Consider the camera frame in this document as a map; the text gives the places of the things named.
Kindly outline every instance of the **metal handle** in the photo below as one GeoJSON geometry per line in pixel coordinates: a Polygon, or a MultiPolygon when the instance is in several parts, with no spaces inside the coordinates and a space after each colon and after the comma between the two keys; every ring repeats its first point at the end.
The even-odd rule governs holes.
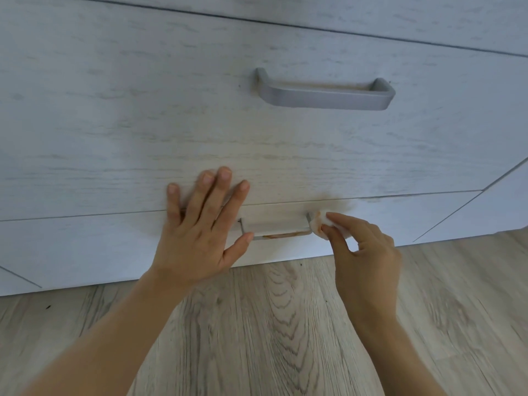
{"type": "Polygon", "coordinates": [[[309,214],[306,214],[303,219],[279,223],[250,224],[241,218],[240,227],[242,233],[253,232],[253,240],[293,238],[313,233],[310,228],[309,214]]]}
{"type": "Polygon", "coordinates": [[[281,85],[269,79],[264,68],[257,68],[257,79],[260,98],[273,106],[282,107],[380,111],[386,110],[396,94],[382,78],[377,78],[370,90],[281,85]]]}

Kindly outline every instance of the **person's left arm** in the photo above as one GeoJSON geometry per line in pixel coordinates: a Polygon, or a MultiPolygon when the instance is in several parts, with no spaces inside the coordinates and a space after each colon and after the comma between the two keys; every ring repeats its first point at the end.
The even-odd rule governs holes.
{"type": "Polygon", "coordinates": [[[243,255],[253,234],[224,250],[228,232],[245,200],[242,181],[222,202],[231,171],[202,172],[180,215],[179,189],[167,187],[167,221],[154,262],[131,293],[47,366],[22,393],[43,395],[126,395],[168,317],[202,279],[226,271],[243,255]]]}

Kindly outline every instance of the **hand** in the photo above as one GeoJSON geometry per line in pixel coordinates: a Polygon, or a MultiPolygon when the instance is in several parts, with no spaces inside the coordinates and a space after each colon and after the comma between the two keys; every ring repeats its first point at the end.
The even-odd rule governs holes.
{"type": "Polygon", "coordinates": [[[401,253],[394,240],[362,219],[339,213],[326,216],[346,228],[359,246],[359,251],[351,252],[337,228],[321,227],[334,251],[335,285],[352,325],[361,336],[395,324],[401,253]]]}
{"type": "Polygon", "coordinates": [[[227,167],[219,168],[216,177],[214,172],[202,172],[184,218],[178,186],[167,186],[167,221],[150,269],[168,278],[169,284],[189,289],[228,270],[246,252],[252,233],[243,234],[224,250],[229,229],[249,192],[249,182],[241,181],[222,207],[230,184],[231,170],[227,167]]]}

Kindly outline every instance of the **person's right arm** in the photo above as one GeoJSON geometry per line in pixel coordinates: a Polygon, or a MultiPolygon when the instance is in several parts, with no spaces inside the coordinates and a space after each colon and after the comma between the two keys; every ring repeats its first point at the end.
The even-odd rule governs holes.
{"type": "Polygon", "coordinates": [[[335,227],[323,225],[335,259],[335,284],[348,318],[388,395],[445,395],[396,318],[401,254],[393,239],[362,219],[327,213],[357,241],[351,252],[335,227]]]}

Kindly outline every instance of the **white cloth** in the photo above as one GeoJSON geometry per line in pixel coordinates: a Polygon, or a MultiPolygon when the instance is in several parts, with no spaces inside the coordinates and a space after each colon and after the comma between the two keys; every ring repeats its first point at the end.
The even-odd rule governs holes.
{"type": "Polygon", "coordinates": [[[310,218],[311,218],[310,228],[317,236],[319,236],[320,238],[324,240],[328,240],[327,236],[321,229],[321,225],[323,224],[328,225],[328,226],[334,226],[337,229],[339,229],[339,231],[341,232],[341,234],[343,235],[345,239],[352,236],[345,228],[343,228],[340,225],[334,224],[332,221],[330,221],[330,219],[326,217],[327,212],[328,210],[320,210],[320,211],[310,214],[310,218]]]}

